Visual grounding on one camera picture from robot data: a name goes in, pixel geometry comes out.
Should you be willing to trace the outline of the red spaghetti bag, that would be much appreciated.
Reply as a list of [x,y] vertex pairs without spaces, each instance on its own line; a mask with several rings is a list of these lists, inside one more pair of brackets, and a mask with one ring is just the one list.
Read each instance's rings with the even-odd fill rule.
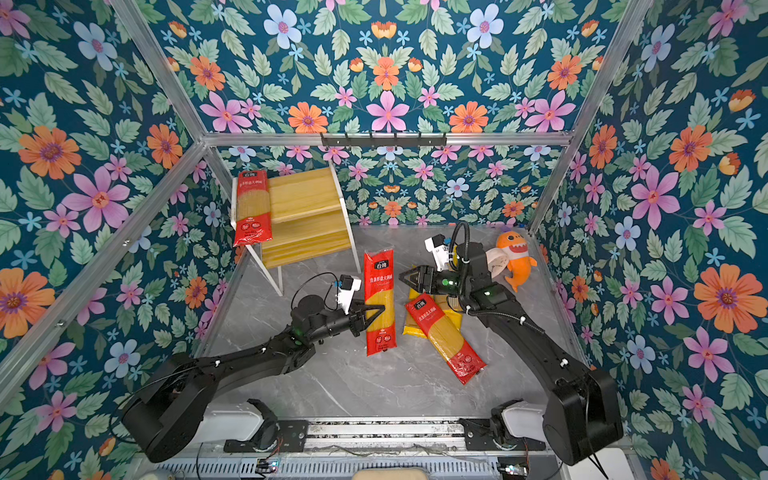
[[367,355],[372,356],[397,347],[394,302],[394,251],[383,250],[364,255],[364,298],[367,306],[384,310],[367,327]]
[[264,243],[273,238],[271,197],[266,171],[245,171],[238,175],[234,220],[235,247]]
[[456,378],[466,385],[486,367],[486,363],[431,296],[412,289],[409,291],[403,334],[427,339]]

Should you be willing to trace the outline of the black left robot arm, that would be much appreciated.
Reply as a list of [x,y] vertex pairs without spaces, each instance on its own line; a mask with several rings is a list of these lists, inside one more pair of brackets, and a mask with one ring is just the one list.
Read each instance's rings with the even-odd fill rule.
[[153,463],[194,444],[248,441],[262,429],[270,410],[255,400],[230,410],[213,408],[217,397],[301,368],[318,343],[346,331],[358,337],[385,310],[358,299],[331,310],[322,297],[307,295],[291,309],[285,329],[261,345],[217,356],[170,357],[121,408],[119,421]]

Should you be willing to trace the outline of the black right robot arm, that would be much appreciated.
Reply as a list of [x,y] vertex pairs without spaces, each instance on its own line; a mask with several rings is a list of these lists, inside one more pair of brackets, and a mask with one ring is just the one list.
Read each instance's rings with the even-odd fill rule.
[[406,309],[457,378],[467,382],[485,364],[437,303],[439,296],[504,340],[547,394],[543,404],[513,400],[500,406],[491,417],[497,442],[507,437],[544,442],[573,466],[623,438],[613,377],[561,348],[517,298],[537,264],[524,238],[510,231],[487,249],[472,241],[467,223],[461,222],[450,237],[426,239],[425,248],[434,265],[399,276],[418,294]]

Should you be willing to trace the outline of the white tape roll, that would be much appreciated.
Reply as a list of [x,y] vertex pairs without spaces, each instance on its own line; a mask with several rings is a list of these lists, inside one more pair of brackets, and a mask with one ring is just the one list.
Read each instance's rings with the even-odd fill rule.
[[507,269],[509,257],[505,248],[491,248],[485,252],[485,255],[487,268],[492,278],[501,275]]

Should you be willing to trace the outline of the orange shark plush toy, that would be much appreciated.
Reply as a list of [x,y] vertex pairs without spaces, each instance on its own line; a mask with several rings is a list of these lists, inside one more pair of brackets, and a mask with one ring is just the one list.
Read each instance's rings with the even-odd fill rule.
[[538,262],[531,256],[527,240],[519,233],[509,231],[498,237],[496,247],[507,256],[509,277],[504,280],[514,292],[518,292],[530,278]]

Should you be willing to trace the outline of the white box bottom right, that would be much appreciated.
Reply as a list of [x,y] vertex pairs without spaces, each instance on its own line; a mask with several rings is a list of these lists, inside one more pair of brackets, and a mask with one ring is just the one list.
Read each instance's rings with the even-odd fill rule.
[[596,458],[582,460],[573,466],[565,466],[564,479],[571,480],[632,480],[635,478],[629,459],[619,448],[600,450]]

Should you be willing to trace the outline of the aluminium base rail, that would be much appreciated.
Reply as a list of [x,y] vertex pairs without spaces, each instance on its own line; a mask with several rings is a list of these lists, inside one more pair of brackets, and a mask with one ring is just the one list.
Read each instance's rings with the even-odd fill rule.
[[[564,479],[543,442],[497,442],[491,419],[316,417],[272,420],[248,441],[194,444],[161,463],[138,456],[130,479],[351,479],[363,470],[415,470],[428,479]],[[638,456],[621,440],[634,479]]]

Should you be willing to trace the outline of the black hook rail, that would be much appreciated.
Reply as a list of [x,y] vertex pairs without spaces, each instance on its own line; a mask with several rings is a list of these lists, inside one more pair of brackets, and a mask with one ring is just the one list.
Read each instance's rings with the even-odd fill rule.
[[448,145],[444,134],[393,133],[393,134],[321,134],[321,145],[325,147],[443,147]]

